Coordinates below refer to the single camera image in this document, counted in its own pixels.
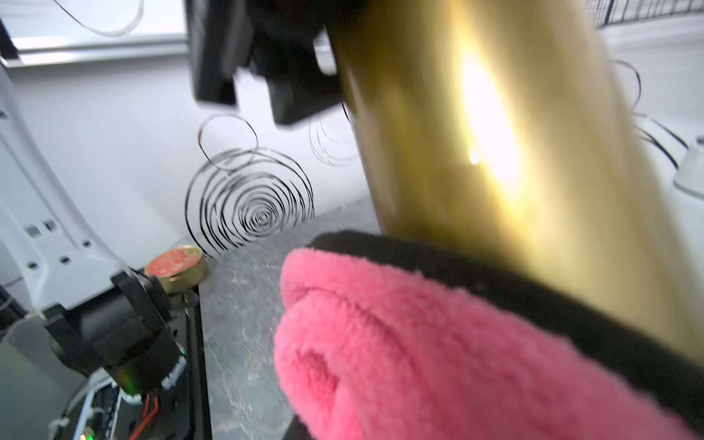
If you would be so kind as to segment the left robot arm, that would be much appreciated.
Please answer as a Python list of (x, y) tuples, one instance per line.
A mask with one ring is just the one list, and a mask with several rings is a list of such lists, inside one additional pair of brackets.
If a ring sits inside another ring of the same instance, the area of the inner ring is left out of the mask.
[[(274, 122), (292, 126), (343, 101), (315, 42), (348, 1), (189, 1), (185, 5), (192, 91), (234, 106), (240, 68), (263, 78)], [(122, 391), (168, 389), (186, 357), (167, 324), (158, 279), (132, 271), (86, 223), (39, 152), (1, 78), (1, 239), (58, 358), (89, 375), (105, 370)]]

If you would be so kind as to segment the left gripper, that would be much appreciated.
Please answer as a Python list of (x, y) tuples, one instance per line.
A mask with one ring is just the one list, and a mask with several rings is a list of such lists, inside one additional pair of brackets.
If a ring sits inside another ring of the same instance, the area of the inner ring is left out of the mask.
[(291, 126), (343, 100), (339, 78), (323, 73), (315, 39), (351, 17), (360, 1), (187, 1), (192, 93), (198, 102), (237, 106), (235, 73), (268, 86), (275, 124)]

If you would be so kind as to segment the pink cloth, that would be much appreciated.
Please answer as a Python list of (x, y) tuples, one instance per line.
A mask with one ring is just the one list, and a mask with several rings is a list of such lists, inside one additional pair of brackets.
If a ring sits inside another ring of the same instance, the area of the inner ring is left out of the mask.
[(700, 439), (703, 370), (557, 291), (352, 230), (288, 254), (289, 439)]

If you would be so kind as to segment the gold thermos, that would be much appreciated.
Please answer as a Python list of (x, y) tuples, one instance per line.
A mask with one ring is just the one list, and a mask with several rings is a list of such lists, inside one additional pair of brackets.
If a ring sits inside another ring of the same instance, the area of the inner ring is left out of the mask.
[(703, 284), (581, 1), (364, 1), (327, 28), (384, 233), (696, 363)]

